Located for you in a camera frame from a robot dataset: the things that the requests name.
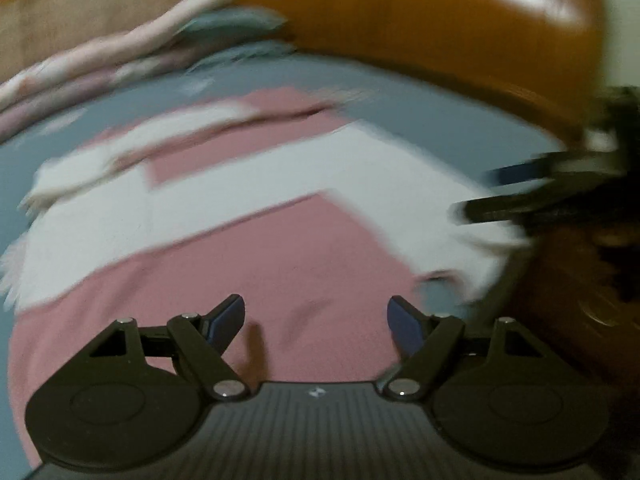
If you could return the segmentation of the pink and white knit sweater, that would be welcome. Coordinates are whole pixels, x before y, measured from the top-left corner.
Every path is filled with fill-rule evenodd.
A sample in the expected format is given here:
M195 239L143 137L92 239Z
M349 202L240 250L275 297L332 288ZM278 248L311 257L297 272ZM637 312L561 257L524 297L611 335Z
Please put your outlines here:
M23 200L34 221L1 258L13 417L115 318L162 325L231 294L246 323L226 358L249 384L375 378L397 359L391 296L446 278L475 298L521 244L510 226L454 221L480 194L294 88L107 129L40 166Z

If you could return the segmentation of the blue floral bed sheet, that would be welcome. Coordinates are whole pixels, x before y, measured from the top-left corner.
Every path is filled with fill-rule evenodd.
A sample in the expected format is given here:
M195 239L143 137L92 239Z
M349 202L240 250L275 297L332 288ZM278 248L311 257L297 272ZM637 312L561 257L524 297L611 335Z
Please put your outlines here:
M34 221L23 200L40 166L87 144L107 129L125 127L206 101L262 89L294 88L334 103L344 117L388 129L426 151L482 189L491 169L556 149L555 140L495 108L404 76L335 58L294 54L256 58L151 79L107 93L40 120L1 150L1 250ZM416 299L435 309L454 288L446 278L421 284ZM1 474L17 479L37 463L24 422L16 422L9 398L9 346L15 312L6 301L1 318Z

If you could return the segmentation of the wooden headboard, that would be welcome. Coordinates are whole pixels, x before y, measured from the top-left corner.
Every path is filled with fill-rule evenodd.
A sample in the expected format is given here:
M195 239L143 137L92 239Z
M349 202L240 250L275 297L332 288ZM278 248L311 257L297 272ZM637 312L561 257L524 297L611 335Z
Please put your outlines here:
M603 0L240 0L299 49L440 84L569 139L601 76Z

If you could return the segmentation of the blue lower pillow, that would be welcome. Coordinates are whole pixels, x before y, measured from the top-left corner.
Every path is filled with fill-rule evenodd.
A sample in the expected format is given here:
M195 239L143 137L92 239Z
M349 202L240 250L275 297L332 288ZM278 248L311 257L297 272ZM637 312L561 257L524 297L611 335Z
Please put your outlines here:
M283 58L296 52L296 47L281 40L262 40L238 44L237 46L209 54L189 67L189 72L213 66L244 63L256 58Z

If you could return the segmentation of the blue pillow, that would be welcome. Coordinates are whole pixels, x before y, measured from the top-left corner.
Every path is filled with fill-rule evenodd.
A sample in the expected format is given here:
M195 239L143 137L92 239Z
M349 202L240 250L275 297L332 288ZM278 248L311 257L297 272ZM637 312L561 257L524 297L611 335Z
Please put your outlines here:
M189 67L189 72L213 66L244 63L256 58L283 58L296 52L296 47L281 40L262 40L238 44L237 46L209 54Z
M192 18L176 32L184 42L243 42L267 38L288 20L273 10L259 6L229 6Z

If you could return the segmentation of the mauve floral folded quilt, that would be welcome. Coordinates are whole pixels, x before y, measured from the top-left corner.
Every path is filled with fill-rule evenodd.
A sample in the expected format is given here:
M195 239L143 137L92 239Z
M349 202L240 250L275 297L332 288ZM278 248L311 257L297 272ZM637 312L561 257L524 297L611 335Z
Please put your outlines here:
M139 58L126 64L58 84L21 100L1 112L1 143L6 143L29 126L57 112L90 101L120 87L185 70L203 55L200 49L180 49Z

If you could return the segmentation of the blue upper pillow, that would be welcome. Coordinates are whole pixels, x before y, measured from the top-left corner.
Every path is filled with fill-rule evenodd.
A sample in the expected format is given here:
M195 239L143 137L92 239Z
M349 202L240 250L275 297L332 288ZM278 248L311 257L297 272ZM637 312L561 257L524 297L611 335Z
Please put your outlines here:
M243 42L267 38L288 20L273 10L259 6L229 6L192 18L176 32L184 42Z

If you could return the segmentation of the pink floral folded quilt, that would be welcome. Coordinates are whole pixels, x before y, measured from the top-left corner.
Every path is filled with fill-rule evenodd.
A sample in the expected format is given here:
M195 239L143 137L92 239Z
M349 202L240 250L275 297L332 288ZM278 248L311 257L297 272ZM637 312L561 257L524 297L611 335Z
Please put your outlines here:
M116 32L58 52L21 70L1 84L1 108L65 81L111 65L141 58L165 44L192 18L223 8L232 0L182 0L154 20L126 32Z

